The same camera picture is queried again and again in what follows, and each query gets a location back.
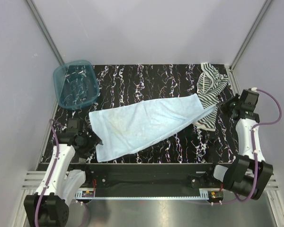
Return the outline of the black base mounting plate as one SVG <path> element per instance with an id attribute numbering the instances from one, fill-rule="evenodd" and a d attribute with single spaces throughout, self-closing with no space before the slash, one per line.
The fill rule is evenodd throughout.
<path id="1" fill-rule="evenodd" d="M 98 183 L 113 186 L 120 183 L 180 184 L 185 186 L 220 188 L 213 164 L 87 164 Z"/>

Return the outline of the teal transparent plastic bin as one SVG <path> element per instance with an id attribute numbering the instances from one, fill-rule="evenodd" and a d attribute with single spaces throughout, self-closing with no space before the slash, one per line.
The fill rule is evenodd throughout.
<path id="1" fill-rule="evenodd" d="M 86 60 L 72 61 L 53 72 L 58 105 L 68 110 L 91 106 L 99 96 L 99 85 L 92 64 Z"/>

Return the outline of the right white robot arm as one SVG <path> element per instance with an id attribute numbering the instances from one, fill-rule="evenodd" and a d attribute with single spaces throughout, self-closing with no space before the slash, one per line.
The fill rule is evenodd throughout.
<path id="1" fill-rule="evenodd" d="M 234 120 L 239 154 L 229 167 L 216 165 L 205 176 L 205 181 L 213 188 L 222 183 L 239 201 L 258 200 L 273 174 L 273 166 L 266 162 L 260 147 L 261 123 L 254 112 L 258 97 L 257 92 L 245 89 L 240 95 L 218 104 L 220 110 Z"/>

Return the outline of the black white striped towel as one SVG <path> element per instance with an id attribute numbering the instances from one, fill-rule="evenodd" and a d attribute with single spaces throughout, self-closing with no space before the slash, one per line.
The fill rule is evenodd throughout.
<path id="1" fill-rule="evenodd" d="M 201 64 L 202 73 L 197 82 L 197 95 L 204 109 L 217 105 L 218 96 L 228 84 L 228 76 L 221 74 L 213 65 L 209 63 Z M 194 122 L 194 126 L 206 131 L 216 130 L 217 109 L 210 114 Z"/>

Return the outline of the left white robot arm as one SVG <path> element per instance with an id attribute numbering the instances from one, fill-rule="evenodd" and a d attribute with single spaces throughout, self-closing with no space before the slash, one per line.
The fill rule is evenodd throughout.
<path id="1" fill-rule="evenodd" d="M 53 133 L 55 145 L 47 171 L 32 195 L 24 199 L 27 219 L 32 227 L 63 227 L 69 217 L 69 206 L 82 187 L 97 185 L 88 169 L 69 170 L 72 158 L 78 154 L 89 156 L 89 150 L 101 139 L 92 131 L 65 130 Z"/>

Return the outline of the left aluminium frame post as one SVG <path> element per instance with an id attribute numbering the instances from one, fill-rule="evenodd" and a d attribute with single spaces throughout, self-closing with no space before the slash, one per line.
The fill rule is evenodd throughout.
<path id="1" fill-rule="evenodd" d="M 45 24 L 44 20 L 42 19 L 42 16 L 41 16 L 39 10 L 37 9 L 37 6 L 35 5 L 34 1 L 33 0 L 24 0 L 24 2 L 27 4 L 28 9 L 32 13 L 33 18 L 36 21 L 36 24 L 40 28 L 42 35 L 44 36 L 47 44 L 49 45 L 49 48 L 51 49 L 52 53 L 54 54 L 59 65 L 63 65 L 65 62 L 64 62 L 56 44 L 55 44 L 52 36 L 50 35 L 50 33 L 49 33 L 49 31 L 46 27 L 46 24 Z"/>

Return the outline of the right aluminium frame post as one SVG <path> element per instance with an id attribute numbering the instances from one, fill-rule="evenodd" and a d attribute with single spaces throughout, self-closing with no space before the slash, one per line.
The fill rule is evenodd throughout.
<path id="1" fill-rule="evenodd" d="M 236 65 L 238 64 L 240 58 L 242 57 L 245 49 L 247 48 L 249 42 L 251 41 L 254 33 L 256 32 L 256 30 L 258 29 L 261 21 L 263 20 L 264 16 L 266 15 L 266 13 L 268 12 L 269 8 L 271 7 L 271 4 L 273 3 L 273 0 L 265 0 L 259 13 L 257 14 L 251 28 L 249 29 L 242 45 L 240 46 L 234 60 L 232 61 L 232 63 L 230 64 L 230 70 L 234 70 Z"/>

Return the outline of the light blue towel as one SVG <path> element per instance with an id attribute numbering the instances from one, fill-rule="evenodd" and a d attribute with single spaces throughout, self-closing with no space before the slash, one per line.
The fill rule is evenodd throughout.
<path id="1" fill-rule="evenodd" d="M 203 119 L 217 109 L 203 107 L 197 94 L 160 98 L 89 113 L 90 124 L 102 140 L 98 162 L 135 154 Z"/>

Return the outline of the aluminium frame post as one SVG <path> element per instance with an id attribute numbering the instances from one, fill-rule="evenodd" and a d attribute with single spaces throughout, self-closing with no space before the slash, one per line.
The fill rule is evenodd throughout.
<path id="1" fill-rule="evenodd" d="M 36 21 L 36 24 L 40 28 L 42 35 L 44 36 L 47 44 L 49 45 L 49 48 L 51 49 L 52 53 L 54 54 L 59 65 L 63 65 L 65 62 L 64 62 L 56 44 L 55 44 L 52 36 L 50 35 L 50 33 L 49 33 L 49 31 L 46 27 L 46 24 L 45 24 L 44 20 L 42 19 L 42 16 L 41 16 L 39 10 L 37 9 L 37 6 L 35 5 L 34 1 L 33 0 L 24 0 L 24 2 L 27 4 L 28 9 L 32 13 L 33 18 Z"/>
<path id="2" fill-rule="evenodd" d="M 251 41 L 254 33 L 256 32 L 256 30 L 258 29 L 261 21 L 263 20 L 264 16 L 266 15 L 266 13 L 268 12 L 269 8 L 271 7 L 271 4 L 273 3 L 273 0 L 265 0 L 259 13 L 257 14 L 251 28 L 249 29 L 242 45 L 240 46 L 234 60 L 232 61 L 232 63 L 230 64 L 230 70 L 234 70 L 236 65 L 238 64 L 240 58 L 242 57 L 245 49 L 247 48 L 249 42 Z"/>

